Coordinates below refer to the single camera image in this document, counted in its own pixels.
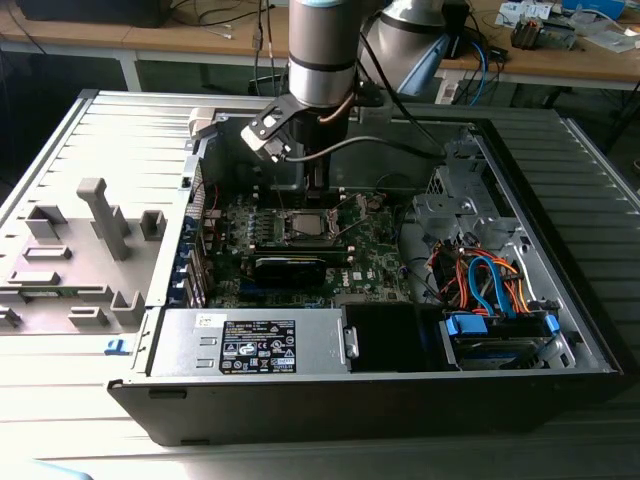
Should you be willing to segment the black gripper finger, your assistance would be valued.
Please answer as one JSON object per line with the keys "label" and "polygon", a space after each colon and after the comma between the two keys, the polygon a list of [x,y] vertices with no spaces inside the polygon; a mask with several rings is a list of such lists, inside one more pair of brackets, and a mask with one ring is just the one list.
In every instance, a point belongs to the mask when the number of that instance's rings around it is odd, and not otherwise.
{"label": "black gripper finger", "polygon": [[325,155],[306,163],[306,199],[319,201],[329,188],[331,156]]}

